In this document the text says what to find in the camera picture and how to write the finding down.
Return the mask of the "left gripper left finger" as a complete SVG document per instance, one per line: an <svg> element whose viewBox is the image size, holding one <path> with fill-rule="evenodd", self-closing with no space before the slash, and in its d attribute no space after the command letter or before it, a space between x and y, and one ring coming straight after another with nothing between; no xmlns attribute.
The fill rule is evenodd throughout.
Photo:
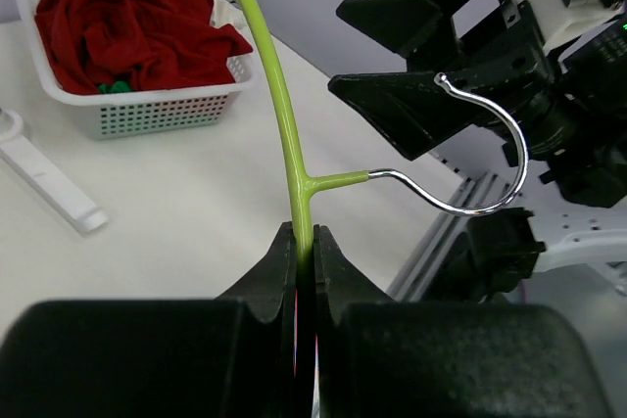
<svg viewBox="0 0 627 418"><path fill-rule="evenodd" d="M290 417L296 253L290 223L223 294L53 300L1 346L5 417Z"/></svg>

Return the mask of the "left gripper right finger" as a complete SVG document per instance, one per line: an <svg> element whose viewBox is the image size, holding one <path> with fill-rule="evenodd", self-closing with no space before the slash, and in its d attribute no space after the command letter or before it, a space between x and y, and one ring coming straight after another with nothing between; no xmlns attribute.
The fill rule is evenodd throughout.
<svg viewBox="0 0 627 418"><path fill-rule="evenodd" d="M396 302L313 239L324 417L608 417L576 330L541 305Z"/></svg>

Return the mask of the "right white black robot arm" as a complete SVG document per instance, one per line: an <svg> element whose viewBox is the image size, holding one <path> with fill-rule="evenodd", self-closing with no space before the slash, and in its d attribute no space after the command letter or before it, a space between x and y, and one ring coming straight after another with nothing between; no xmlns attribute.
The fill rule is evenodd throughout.
<svg viewBox="0 0 627 418"><path fill-rule="evenodd" d="M403 72L340 74L329 91L405 159L462 176L389 288L480 302L535 272L626 261L626 0L344 0L337 16Z"/></svg>

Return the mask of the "green t shirt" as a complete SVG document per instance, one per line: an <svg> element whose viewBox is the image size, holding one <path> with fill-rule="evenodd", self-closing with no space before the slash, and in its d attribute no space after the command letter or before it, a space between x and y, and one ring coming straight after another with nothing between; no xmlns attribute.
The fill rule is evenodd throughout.
<svg viewBox="0 0 627 418"><path fill-rule="evenodd" d="M117 80L111 84L101 83L98 86L98 90L101 94L123 94L133 92L131 85L124 80Z"/></svg>

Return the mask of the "red t shirt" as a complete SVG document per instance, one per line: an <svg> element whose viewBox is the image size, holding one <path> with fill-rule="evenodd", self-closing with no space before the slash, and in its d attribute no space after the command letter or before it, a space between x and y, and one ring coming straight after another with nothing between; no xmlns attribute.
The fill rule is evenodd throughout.
<svg viewBox="0 0 627 418"><path fill-rule="evenodd" d="M97 95L230 84L231 57L252 45L230 23L213 26L216 0L40 0L34 20L61 87Z"/></svg>

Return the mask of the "green hanger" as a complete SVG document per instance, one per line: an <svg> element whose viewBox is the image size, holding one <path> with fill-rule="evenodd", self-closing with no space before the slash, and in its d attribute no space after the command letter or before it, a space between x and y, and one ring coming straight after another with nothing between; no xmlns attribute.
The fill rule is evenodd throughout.
<svg viewBox="0 0 627 418"><path fill-rule="evenodd" d="M319 192L364 183L370 179L393 178L403 183L430 206L453 216L466 217L494 213L511 203L519 194L528 176L529 166L528 147L519 125L501 106L487 98L455 87L442 72L434 76L436 85L451 97L479 106L492 113L508 128L513 138L518 158L518 170L508 192L499 200L489 206L477 209L456 208L435 198L407 175L396 169L363 170L319 177L308 175L288 86L265 17L257 0L238 1L251 29L265 70L266 82L277 120L287 178L293 234L296 241L296 287L298 295L303 296L314 292L314 226L311 218L311 198Z"/></svg>

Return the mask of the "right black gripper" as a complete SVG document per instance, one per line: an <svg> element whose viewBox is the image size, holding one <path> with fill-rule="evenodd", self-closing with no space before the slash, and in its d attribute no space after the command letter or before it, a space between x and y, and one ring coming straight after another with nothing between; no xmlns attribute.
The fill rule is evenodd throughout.
<svg viewBox="0 0 627 418"><path fill-rule="evenodd" d="M453 16L469 1L343 0L336 9L343 22L407 59L410 72L339 74L328 90L409 161L471 124L508 137L486 110L438 86L438 72L506 108L528 143L547 144L558 137L555 69L541 51L530 4L499 0L486 18L458 35Z"/></svg>

